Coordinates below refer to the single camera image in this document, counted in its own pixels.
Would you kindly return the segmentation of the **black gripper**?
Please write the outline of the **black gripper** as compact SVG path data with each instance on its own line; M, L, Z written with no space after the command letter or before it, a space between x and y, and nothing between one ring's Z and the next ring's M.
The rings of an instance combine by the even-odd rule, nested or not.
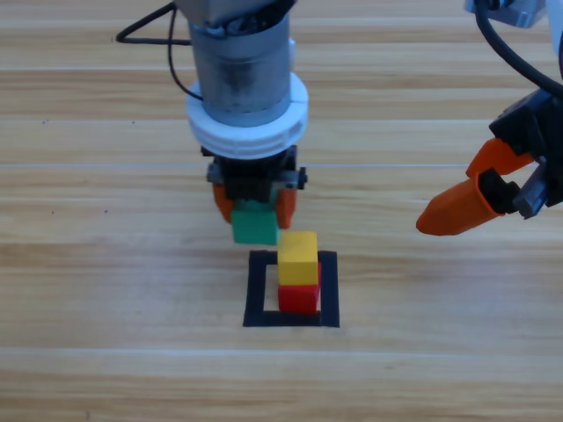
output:
M534 91L514 103L489 129L466 170L468 179L435 196L416 222L430 236L456 236L516 210L530 219L562 201L562 100ZM502 176L537 163L521 187Z
M297 167L297 146L258 159L235 159L219 156L201 147L204 156L212 157L207 181L212 183L216 206L227 223L231 223L234 200L269 202L273 190L275 212L281 229L289 229L296 211L297 192L307 183L304 167Z

